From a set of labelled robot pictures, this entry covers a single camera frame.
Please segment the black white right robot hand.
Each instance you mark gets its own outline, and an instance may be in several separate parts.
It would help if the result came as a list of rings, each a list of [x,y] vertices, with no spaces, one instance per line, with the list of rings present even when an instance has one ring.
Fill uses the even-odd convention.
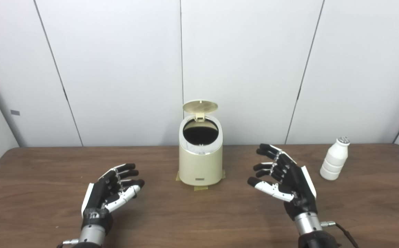
[[[292,221],[304,213],[317,214],[316,189],[307,168],[297,165],[285,151],[270,144],[261,143],[256,153],[272,162],[256,164],[255,177],[248,178],[248,185],[283,201]]]

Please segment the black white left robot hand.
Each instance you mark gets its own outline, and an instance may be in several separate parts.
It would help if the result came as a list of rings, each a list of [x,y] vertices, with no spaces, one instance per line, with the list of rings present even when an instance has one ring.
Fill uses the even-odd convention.
[[[95,183],[90,183],[81,207],[82,228],[97,225],[109,234],[113,226],[112,213],[136,198],[144,187],[144,180],[128,179],[138,174],[134,163],[125,163],[109,169]]]

